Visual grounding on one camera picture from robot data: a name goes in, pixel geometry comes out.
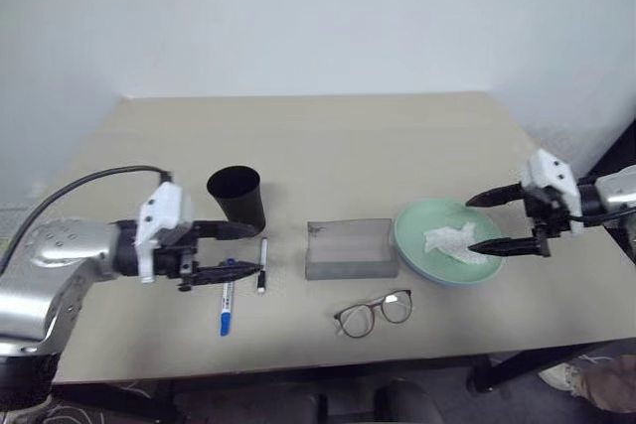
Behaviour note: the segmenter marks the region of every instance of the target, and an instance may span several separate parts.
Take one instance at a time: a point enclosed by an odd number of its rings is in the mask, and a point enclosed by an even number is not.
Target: black cup
[[[260,176],[248,166],[229,166],[208,180],[208,192],[231,222],[248,223],[256,234],[265,228],[260,198]]]

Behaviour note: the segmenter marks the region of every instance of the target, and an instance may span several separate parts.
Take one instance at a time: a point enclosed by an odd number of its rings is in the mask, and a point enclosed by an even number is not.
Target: glasses lens
[[[340,315],[340,325],[350,337],[363,337],[374,327],[374,312],[365,305],[349,308]]]
[[[392,323],[402,323],[410,316],[413,305],[406,292],[395,292],[387,295],[382,302],[382,313]]]

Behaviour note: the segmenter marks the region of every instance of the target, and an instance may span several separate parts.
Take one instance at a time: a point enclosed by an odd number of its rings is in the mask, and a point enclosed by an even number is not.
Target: white wall
[[[582,172],[634,116],[634,17],[635,0],[0,0],[0,202],[122,94],[486,89]]]

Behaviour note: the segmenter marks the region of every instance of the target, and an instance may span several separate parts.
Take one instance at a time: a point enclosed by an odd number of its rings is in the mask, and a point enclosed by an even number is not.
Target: glasses frame
[[[399,293],[399,292],[404,292],[406,295],[408,295],[408,300],[410,301],[410,309],[408,310],[408,315],[406,315],[406,318],[404,318],[403,320],[401,320],[399,322],[394,322],[393,320],[390,320],[389,317],[387,317],[387,314],[385,313],[385,309],[382,307],[382,305],[384,304],[385,300],[387,299],[387,297],[389,295],[394,295],[395,293]],[[353,310],[354,308],[360,308],[360,307],[367,307],[369,309],[369,311],[371,312],[371,326],[369,327],[369,330],[366,333],[356,337],[354,335],[350,335],[349,333],[347,333],[347,330],[345,329],[345,324],[342,322],[341,318],[342,318],[343,313],[348,312],[349,310]],[[342,310],[342,311],[338,312],[337,314],[335,314],[334,315],[334,320],[338,321],[338,324],[340,325],[340,329],[349,338],[353,338],[353,339],[364,338],[364,337],[368,336],[369,333],[372,332],[374,330],[374,327],[376,326],[376,312],[374,310],[376,308],[378,308],[378,307],[380,307],[380,311],[382,312],[383,317],[385,317],[385,320],[387,320],[389,323],[393,323],[395,325],[399,325],[401,323],[404,323],[406,320],[408,320],[410,318],[410,314],[413,312],[413,299],[411,297],[411,291],[408,290],[408,289],[393,290],[392,292],[389,292],[388,294],[386,294],[386,295],[384,295],[384,296],[382,296],[380,298],[376,298],[375,300],[372,300],[371,302],[359,303],[357,305],[352,305],[351,307],[347,307],[344,310]]]

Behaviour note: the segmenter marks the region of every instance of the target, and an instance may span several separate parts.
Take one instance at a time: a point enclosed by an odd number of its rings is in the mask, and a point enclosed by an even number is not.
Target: table leg
[[[170,401],[147,398],[127,389],[108,384],[58,384],[51,394],[64,401],[112,411],[157,424],[174,424],[181,413]]]
[[[469,386],[474,386],[477,392],[490,392],[507,381],[525,374],[543,371],[608,343],[610,342],[528,350],[517,353],[494,366],[484,357],[473,368]]]

